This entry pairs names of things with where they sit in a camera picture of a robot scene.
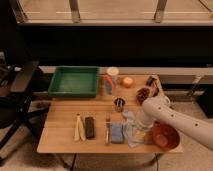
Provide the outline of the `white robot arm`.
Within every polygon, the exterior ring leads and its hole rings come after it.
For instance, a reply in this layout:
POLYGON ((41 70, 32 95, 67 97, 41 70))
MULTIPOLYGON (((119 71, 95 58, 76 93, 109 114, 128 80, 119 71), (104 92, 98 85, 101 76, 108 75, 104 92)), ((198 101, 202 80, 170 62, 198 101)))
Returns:
POLYGON ((158 120, 173 126, 213 151, 213 123, 171 109, 167 96, 149 97, 143 101, 141 109, 139 120, 143 128, 151 129, 154 121, 158 120))

